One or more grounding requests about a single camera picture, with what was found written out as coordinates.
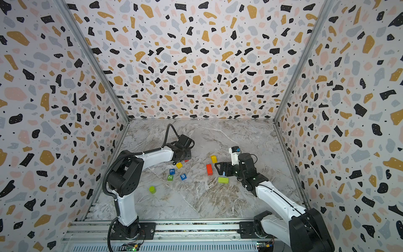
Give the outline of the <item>lime green rectangular block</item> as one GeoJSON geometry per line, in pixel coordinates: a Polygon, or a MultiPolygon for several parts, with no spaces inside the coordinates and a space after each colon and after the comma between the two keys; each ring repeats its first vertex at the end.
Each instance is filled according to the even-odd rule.
{"type": "Polygon", "coordinates": [[[228,184],[229,183],[229,178],[228,177],[219,177],[218,178],[218,183],[220,183],[220,184],[228,184]]]}

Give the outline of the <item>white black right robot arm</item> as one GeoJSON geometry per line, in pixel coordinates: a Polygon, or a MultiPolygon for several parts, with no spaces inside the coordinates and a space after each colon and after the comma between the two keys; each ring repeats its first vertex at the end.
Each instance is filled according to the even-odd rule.
{"type": "Polygon", "coordinates": [[[272,235],[294,252],[333,252],[335,246],[316,209],[306,209],[280,192],[260,174],[250,153],[232,152],[231,161],[215,163],[219,175],[234,176],[255,197],[267,203],[279,217],[265,211],[254,217],[254,234],[272,235]]]}

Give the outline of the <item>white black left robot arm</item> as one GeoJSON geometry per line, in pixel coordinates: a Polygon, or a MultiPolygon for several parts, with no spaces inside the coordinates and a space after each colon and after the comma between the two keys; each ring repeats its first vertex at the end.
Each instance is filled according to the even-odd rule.
{"type": "Polygon", "coordinates": [[[181,134],[178,140],[145,152],[122,151],[108,168],[102,181],[102,191],[114,200],[117,220],[113,229],[124,238],[140,233],[139,217],[135,210],[133,192],[138,187],[142,171],[154,165],[191,159],[193,139],[181,134]]]}

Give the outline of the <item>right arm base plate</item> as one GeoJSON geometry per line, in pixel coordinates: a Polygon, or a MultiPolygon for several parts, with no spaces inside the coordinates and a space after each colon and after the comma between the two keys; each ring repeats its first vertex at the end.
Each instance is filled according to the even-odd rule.
{"type": "Polygon", "coordinates": [[[267,234],[262,227],[253,222],[240,222],[237,233],[242,239],[272,239],[273,236],[267,234]]]}

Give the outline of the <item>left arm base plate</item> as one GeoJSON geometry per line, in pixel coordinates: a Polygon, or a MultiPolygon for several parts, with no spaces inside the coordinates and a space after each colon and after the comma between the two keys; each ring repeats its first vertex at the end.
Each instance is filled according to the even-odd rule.
{"type": "Polygon", "coordinates": [[[132,223],[130,226],[124,226],[117,221],[112,230],[111,240],[152,240],[156,230],[156,223],[132,223]]]}

